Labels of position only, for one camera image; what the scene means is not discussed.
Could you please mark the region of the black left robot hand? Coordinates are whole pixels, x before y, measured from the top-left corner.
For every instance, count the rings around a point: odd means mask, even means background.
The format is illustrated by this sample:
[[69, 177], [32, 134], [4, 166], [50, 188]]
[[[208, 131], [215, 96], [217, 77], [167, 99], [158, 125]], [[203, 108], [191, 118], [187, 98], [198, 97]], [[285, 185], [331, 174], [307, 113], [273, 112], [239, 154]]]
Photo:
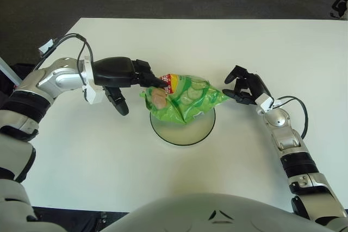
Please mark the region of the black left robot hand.
[[93, 63], [94, 83], [103, 87], [109, 102], [122, 115], [129, 113], [121, 89], [139, 85], [141, 87], [165, 88], [167, 83], [156, 77], [148, 62], [131, 60], [128, 57], [105, 58]]

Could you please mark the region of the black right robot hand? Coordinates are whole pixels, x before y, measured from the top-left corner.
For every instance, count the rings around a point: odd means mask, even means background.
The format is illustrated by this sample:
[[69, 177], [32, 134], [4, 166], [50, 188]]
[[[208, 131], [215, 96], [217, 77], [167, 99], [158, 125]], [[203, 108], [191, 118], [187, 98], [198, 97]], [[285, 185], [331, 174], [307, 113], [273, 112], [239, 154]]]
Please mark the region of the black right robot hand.
[[247, 69], [235, 66], [225, 79], [225, 84], [235, 82], [233, 90], [223, 89], [222, 93], [237, 103], [256, 105], [256, 99], [262, 94], [267, 94], [271, 97], [271, 93], [261, 80], [259, 75], [249, 73]]

